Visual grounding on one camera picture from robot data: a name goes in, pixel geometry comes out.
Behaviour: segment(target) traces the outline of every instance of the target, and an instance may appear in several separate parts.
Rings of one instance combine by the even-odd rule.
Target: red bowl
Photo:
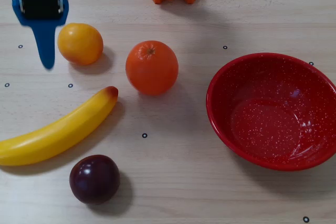
[[[239,156],[266,168],[302,170],[336,152],[335,90],[304,61],[259,53],[217,72],[206,108],[219,138]]]

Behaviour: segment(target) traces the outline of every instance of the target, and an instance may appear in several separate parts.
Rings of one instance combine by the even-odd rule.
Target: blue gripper
[[[32,28],[43,66],[55,63],[55,29],[65,24],[68,0],[12,0],[13,10],[21,25]]]

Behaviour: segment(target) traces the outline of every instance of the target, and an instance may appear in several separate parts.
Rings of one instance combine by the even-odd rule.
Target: banana
[[[118,89],[107,87],[58,121],[39,130],[0,142],[0,165],[37,163],[67,150],[94,131],[118,99]]]

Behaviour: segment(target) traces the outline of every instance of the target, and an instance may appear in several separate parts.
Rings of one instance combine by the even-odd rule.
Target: wooden table
[[[336,82],[336,0],[69,1],[67,22],[94,25],[104,57],[74,67],[56,50],[48,72],[32,31],[19,25],[11,0],[0,0],[0,139],[60,118],[105,86],[118,87],[120,102],[63,154],[1,168],[0,223],[297,224],[304,216],[336,223],[335,158],[303,172],[260,168],[219,140],[205,110],[215,72],[253,52],[312,61]],[[130,49],[149,39],[168,44],[180,63],[177,83],[159,98],[139,95],[124,70]],[[68,177],[91,154],[110,156],[122,178],[114,199],[89,208]]]

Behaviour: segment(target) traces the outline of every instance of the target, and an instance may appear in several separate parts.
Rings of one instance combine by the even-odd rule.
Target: tangerine
[[[179,72],[174,51],[166,44],[150,40],[137,44],[126,61],[130,83],[141,93],[159,95],[170,89]]]

